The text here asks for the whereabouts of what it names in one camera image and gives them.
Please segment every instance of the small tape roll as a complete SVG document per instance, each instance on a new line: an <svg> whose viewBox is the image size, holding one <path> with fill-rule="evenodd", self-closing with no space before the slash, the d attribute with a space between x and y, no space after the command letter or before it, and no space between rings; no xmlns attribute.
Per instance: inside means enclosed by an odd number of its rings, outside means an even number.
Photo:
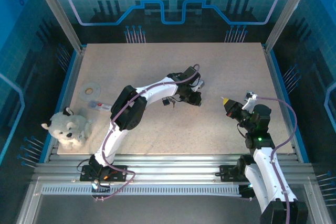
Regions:
<svg viewBox="0 0 336 224"><path fill-rule="evenodd" d="M96 82L85 83L79 90L79 98L82 101L89 102L95 100L100 95L100 86Z"/></svg>

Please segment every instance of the stuffed animal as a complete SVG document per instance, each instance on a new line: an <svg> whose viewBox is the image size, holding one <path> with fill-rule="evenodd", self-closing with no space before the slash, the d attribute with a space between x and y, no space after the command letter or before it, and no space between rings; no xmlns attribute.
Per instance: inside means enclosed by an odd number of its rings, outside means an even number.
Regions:
<svg viewBox="0 0 336 224"><path fill-rule="evenodd" d="M69 107L54 114L49 123L41 124L65 150L79 150L91 135L91 124L81 115L74 115Z"/></svg>

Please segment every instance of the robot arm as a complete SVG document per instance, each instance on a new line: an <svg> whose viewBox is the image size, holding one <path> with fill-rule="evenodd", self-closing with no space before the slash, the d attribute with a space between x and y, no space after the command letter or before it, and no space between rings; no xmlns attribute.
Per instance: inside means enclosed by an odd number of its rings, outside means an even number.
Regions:
<svg viewBox="0 0 336 224"><path fill-rule="evenodd" d="M174 95L180 95L180 100L183 102L196 106L201 105L201 93L198 92L198 90L203 87L204 81L200 80L201 76L199 73L195 73L196 70L193 67L189 67L184 73L168 74L168 76L161 81L149 86L141 88L126 86L123 89L111 108L111 119L114 118L134 96L141 92L143 93L119 115L115 123L110 123L106 134L107 141L104 147L104 153L108 163L113 163L114 156L122 140L130 130L134 129L140 123L144 110L149 104ZM103 145L94 156L100 165L107 166L108 164L102 157L102 151Z"/></svg>
<svg viewBox="0 0 336 224"><path fill-rule="evenodd" d="M268 131L271 109L265 105L254 106L257 96L247 93L245 106L241 103L224 99L223 105L227 116L238 121L238 125L247 130L245 144L251 155L242 155L233 168L236 173L245 175L250 181L261 208L260 223L277 223L277 219L286 216L286 196L290 204L291 223L307 222L308 209L305 202L299 202L290 189L283 175L275 148Z"/></svg>

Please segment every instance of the dark floor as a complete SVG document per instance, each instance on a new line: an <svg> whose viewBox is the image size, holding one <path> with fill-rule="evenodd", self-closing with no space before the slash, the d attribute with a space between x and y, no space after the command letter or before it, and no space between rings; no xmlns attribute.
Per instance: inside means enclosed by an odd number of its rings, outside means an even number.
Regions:
<svg viewBox="0 0 336 224"><path fill-rule="evenodd" d="M259 218L258 201L227 197L117 196L94 202L90 196L43 196L34 224L259 224Z"/></svg>

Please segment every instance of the metal grate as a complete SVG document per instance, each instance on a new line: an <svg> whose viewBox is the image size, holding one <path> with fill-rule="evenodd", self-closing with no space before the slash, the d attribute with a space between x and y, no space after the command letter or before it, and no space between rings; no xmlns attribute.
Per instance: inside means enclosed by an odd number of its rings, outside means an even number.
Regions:
<svg viewBox="0 0 336 224"><path fill-rule="evenodd" d="M91 185L44 185L44 195L109 195L117 191L121 185L110 185L106 188L92 192ZM215 195L239 197L238 185L129 185L120 195Z"/></svg>

